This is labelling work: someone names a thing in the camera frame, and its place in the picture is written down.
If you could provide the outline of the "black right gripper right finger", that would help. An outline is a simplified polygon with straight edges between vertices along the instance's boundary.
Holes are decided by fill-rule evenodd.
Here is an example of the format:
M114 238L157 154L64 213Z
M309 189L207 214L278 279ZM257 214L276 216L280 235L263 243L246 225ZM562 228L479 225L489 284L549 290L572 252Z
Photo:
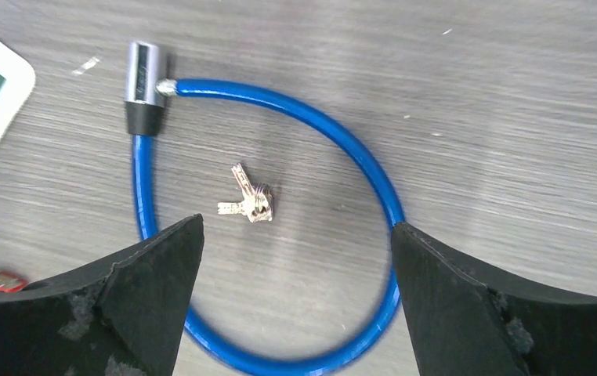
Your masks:
M400 222L392 257L422 375L597 375L597 296L541 284Z

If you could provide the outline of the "blue lock key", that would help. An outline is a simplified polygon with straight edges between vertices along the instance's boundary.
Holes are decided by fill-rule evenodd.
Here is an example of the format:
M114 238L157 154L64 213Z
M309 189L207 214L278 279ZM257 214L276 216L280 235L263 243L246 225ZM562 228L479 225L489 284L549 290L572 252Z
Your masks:
M241 163L234 165L231 172L241 189L240 202L219 202L218 215L243 215L251 223L273 220L273 195L267 184L254 185Z

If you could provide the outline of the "blue cable lock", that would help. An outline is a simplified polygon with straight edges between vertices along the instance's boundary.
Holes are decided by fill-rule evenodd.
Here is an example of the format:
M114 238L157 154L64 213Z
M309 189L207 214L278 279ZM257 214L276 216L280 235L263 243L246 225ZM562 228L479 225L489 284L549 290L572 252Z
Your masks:
M389 226L404 220L400 199L382 166L347 128L320 110L273 90L233 81L200 78L170 79L168 54L149 42L134 41L128 48L124 104L127 131L132 137L132 195L141 239L158 232L154 212L153 141L161 130L169 96L228 99L275 110L316 129L345 151L367 177L377 194ZM270 360L245 352L212 330L189 309L184 331L210 356L249 375L326 375L348 366L373 347L393 321L400 305L394 272L377 311L358 334L324 355L296 361Z

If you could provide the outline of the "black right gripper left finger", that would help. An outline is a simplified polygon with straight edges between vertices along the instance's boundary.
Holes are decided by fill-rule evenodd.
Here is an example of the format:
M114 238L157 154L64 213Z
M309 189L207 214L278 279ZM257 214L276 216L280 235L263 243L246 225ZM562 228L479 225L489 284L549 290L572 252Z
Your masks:
M0 292L0 375L170 375L204 245L202 216Z

